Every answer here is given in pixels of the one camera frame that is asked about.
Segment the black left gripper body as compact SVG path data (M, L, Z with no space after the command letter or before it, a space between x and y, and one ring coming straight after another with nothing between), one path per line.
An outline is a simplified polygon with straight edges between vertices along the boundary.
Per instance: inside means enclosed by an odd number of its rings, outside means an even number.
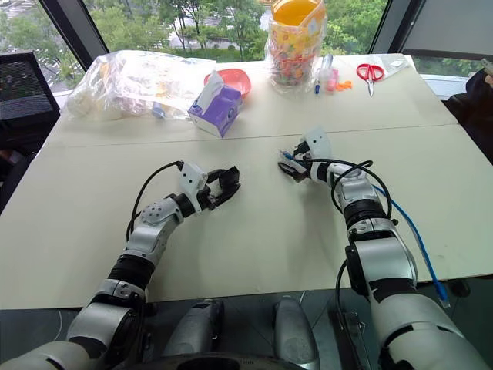
M223 181L215 180L207 183L206 180L201 180L196 198L201 211L219 207L223 203Z

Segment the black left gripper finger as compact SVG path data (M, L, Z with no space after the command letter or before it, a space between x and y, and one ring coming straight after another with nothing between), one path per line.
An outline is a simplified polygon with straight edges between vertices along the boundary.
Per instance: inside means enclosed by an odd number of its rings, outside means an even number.
M220 188L218 192L213 193L210 196L212 209L218 208L219 206L230 200L240 189L240 186L240 183L235 183L234 185L228 186L226 188Z
M240 182L240 172L236 166L225 169L212 170L207 174L206 183L218 182L220 186L233 186Z

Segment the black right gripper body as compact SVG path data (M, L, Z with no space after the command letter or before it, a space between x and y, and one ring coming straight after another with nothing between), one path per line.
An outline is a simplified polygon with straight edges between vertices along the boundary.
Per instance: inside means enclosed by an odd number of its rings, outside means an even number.
M310 161L312 158L313 154L310 151L299 155L299 163L304 168L303 176L309 180L312 180L311 169L313 165Z

